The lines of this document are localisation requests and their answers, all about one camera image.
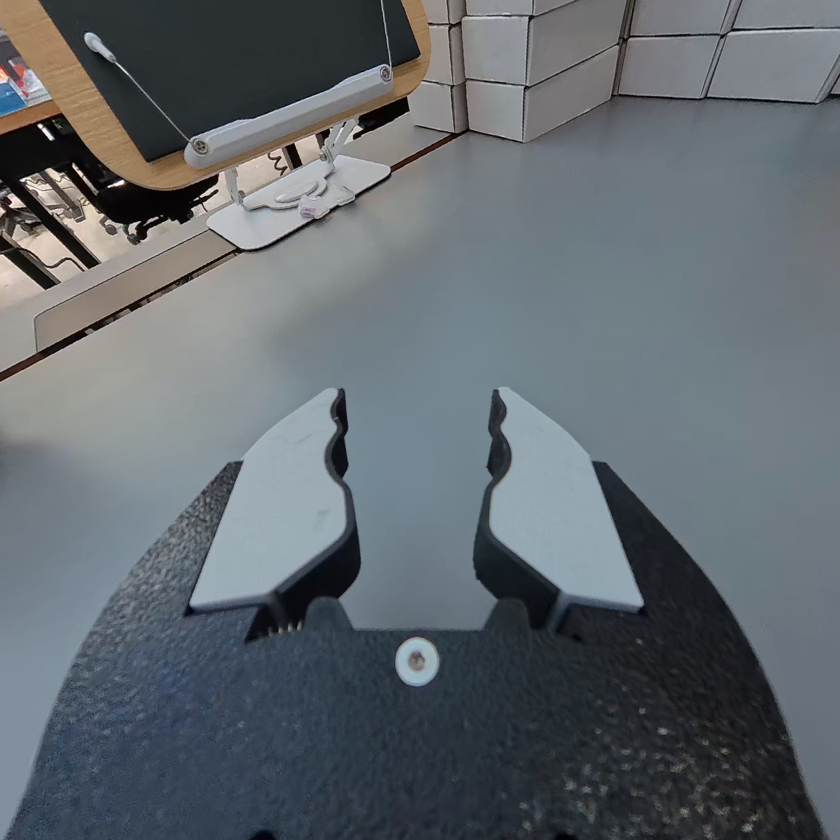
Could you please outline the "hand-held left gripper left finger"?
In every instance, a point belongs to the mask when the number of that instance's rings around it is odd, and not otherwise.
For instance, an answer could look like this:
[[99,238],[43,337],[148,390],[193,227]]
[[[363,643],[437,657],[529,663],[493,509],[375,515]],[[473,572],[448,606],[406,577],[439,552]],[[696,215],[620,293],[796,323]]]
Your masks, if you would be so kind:
[[361,570],[343,388],[329,387],[272,425],[245,453],[189,608],[262,607],[305,615],[339,599]]

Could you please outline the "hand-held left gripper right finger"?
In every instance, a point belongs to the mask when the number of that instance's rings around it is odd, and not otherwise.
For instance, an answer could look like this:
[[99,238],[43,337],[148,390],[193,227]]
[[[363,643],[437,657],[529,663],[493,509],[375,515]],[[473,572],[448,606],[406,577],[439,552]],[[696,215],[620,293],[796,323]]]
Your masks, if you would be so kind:
[[593,462],[561,425],[507,387],[493,391],[489,483],[474,541],[476,578],[517,601],[531,627],[571,606],[645,608]]

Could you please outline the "black office chair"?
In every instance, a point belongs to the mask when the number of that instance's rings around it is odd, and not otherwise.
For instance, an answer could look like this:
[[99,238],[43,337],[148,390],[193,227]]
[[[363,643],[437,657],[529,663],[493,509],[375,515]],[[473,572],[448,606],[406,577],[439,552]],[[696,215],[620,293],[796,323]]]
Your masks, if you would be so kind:
[[99,212],[100,225],[109,235],[121,230],[130,244],[138,245],[165,222],[189,222],[194,208],[218,193],[217,184],[218,176],[212,175],[177,190],[157,191],[117,179],[96,190],[80,178],[77,188]]

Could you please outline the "stack of white folded boxes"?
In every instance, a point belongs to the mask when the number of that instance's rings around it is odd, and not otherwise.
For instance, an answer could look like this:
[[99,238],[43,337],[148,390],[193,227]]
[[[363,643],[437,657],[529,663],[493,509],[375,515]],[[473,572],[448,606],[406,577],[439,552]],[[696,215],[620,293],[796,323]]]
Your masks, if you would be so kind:
[[527,143],[614,96],[838,95],[838,1],[424,2],[416,126]]

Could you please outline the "wooden book stand white base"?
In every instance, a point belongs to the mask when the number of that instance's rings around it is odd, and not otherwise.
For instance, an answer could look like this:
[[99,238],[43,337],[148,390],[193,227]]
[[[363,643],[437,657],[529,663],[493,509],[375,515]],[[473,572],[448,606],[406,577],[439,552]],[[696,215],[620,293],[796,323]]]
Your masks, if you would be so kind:
[[2,2],[2,30],[59,116],[114,174],[182,191],[407,99],[422,2]]

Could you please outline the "red blue printed packets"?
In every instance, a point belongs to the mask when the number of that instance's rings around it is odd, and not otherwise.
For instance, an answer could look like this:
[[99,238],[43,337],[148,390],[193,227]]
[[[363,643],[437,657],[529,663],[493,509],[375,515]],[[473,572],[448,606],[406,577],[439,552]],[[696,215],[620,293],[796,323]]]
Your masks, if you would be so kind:
[[1,30],[1,116],[51,100],[46,87]]

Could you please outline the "black table frame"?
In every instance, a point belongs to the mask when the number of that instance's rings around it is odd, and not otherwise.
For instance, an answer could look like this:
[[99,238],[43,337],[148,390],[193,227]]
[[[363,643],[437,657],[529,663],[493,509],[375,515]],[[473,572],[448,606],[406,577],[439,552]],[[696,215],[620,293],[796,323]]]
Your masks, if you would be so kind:
[[39,127],[43,119],[27,126],[11,129],[1,136],[2,182],[2,256],[24,272],[41,289],[59,285],[52,267],[37,255],[14,243],[12,228],[7,225],[12,207],[7,199],[12,196],[23,211],[25,220],[46,230],[65,249],[68,260],[82,271],[100,264],[92,251],[33,194],[25,180],[47,170],[57,171],[67,163],[57,142],[50,140]]

